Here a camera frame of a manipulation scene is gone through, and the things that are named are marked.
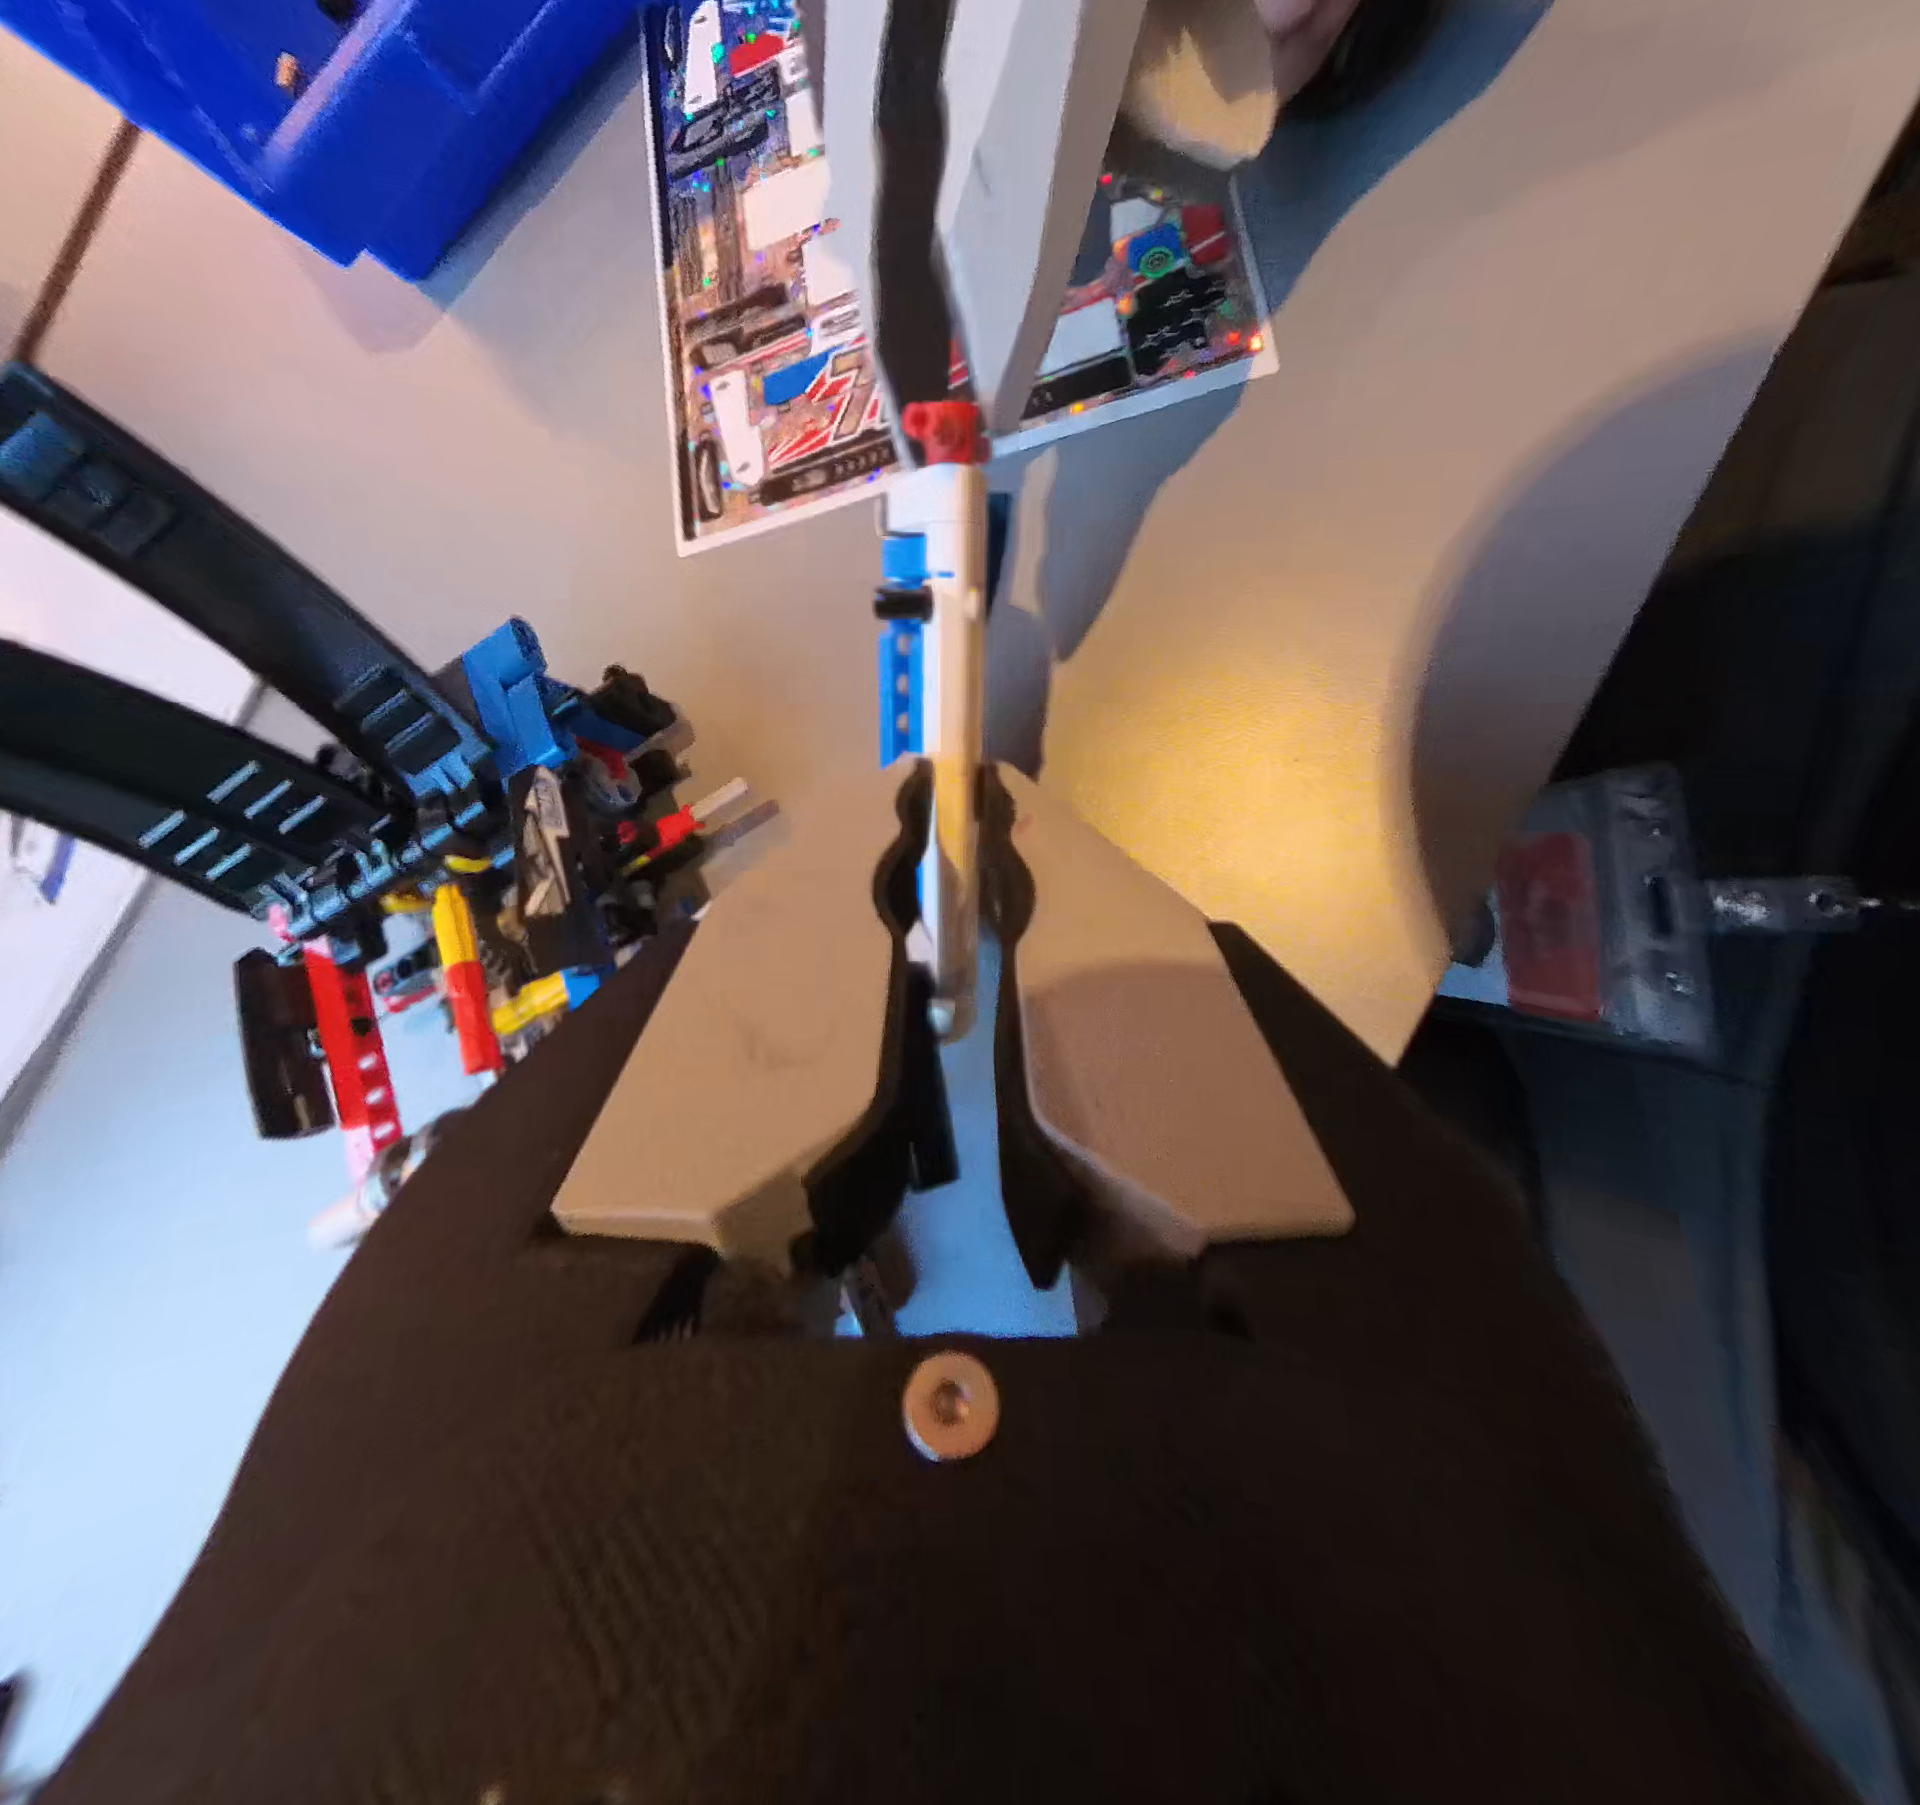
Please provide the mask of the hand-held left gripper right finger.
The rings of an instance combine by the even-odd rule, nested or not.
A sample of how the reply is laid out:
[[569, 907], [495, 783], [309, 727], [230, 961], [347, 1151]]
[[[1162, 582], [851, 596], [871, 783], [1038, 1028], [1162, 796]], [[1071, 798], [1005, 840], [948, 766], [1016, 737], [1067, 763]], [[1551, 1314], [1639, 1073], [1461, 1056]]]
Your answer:
[[1049, 1290], [1356, 1213], [1212, 926], [1022, 771], [990, 771], [1000, 1193]]

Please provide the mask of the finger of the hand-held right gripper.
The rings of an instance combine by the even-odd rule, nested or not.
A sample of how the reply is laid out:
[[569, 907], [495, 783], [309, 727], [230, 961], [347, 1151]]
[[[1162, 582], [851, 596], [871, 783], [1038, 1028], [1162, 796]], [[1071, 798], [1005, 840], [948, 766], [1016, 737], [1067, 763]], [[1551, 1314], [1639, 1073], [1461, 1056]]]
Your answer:
[[799, 0], [807, 68], [883, 402], [963, 396], [953, 207], [961, 142], [950, 74], [961, 0]]
[[954, 0], [937, 250], [987, 423], [1019, 423], [1031, 396], [1147, 5]]

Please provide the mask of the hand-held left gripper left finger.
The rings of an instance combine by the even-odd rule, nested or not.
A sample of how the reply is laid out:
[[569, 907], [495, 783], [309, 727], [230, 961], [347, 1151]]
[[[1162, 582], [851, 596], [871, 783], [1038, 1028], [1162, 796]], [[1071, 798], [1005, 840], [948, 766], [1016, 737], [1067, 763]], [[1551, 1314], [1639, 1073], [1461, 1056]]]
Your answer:
[[913, 773], [787, 807], [707, 904], [553, 1198], [563, 1230], [789, 1271], [819, 1228], [805, 1180], [879, 1087], [894, 937], [876, 875]]

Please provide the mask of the toy brick car chassis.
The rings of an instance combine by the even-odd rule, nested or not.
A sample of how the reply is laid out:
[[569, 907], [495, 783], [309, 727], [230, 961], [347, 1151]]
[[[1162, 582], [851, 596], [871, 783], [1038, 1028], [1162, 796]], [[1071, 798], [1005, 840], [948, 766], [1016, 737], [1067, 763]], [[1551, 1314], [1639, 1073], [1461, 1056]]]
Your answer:
[[312, 759], [157, 691], [4, 641], [4, 819], [94, 847], [274, 937], [233, 967], [257, 1133], [337, 1132], [358, 1242], [418, 1168], [385, 1028], [441, 1007], [495, 1081], [764, 819], [685, 798], [685, 732], [645, 678], [556, 678], [510, 617], [430, 670], [282, 545], [36, 369], [4, 366], [4, 506], [128, 585], [325, 733]]

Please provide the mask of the white and blue brick panel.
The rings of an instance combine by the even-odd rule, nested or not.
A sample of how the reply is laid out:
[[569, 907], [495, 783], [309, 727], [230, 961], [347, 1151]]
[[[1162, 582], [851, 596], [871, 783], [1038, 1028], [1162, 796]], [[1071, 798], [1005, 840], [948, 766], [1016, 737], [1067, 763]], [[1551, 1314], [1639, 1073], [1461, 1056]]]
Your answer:
[[908, 1184], [957, 1177], [942, 1051], [977, 1024], [990, 493], [980, 412], [966, 400], [905, 412], [924, 453], [883, 521], [883, 763], [908, 769], [901, 842], [879, 874], [883, 917], [908, 969], [903, 1086], [890, 1133]]

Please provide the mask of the grey desk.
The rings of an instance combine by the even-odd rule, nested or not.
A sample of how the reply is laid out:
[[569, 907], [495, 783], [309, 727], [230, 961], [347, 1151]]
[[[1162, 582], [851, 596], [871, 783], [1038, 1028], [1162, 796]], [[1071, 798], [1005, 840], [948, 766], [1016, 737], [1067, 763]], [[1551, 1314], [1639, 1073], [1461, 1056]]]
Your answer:
[[[1915, 104], [1915, 0], [1451, 0], [1246, 210], [1278, 366], [1008, 466], [990, 727], [1379, 1051]], [[678, 556], [620, 65], [429, 286], [132, 153], [36, 361], [423, 659], [531, 617], [781, 801], [873, 763], [873, 510]], [[157, 886], [4, 1158], [6, 1766], [58, 1770], [346, 1266], [245, 924]]]

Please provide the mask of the holographic sticker sheet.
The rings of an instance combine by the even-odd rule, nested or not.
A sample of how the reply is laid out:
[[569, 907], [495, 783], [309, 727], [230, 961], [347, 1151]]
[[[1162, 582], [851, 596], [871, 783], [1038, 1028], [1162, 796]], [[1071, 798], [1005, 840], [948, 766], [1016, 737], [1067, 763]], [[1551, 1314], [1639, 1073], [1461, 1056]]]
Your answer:
[[[861, 328], [799, 0], [643, 12], [665, 429], [688, 556], [873, 497], [899, 455]], [[1239, 186], [1110, 162], [997, 459], [1275, 369]]]

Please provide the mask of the blue plastic bin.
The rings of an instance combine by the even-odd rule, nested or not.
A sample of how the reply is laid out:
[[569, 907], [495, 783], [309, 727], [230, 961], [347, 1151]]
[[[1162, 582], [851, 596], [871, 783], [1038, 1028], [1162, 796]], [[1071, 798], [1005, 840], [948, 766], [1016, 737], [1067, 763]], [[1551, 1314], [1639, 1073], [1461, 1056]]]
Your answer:
[[330, 262], [424, 278], [647, 0], [3, 0]]

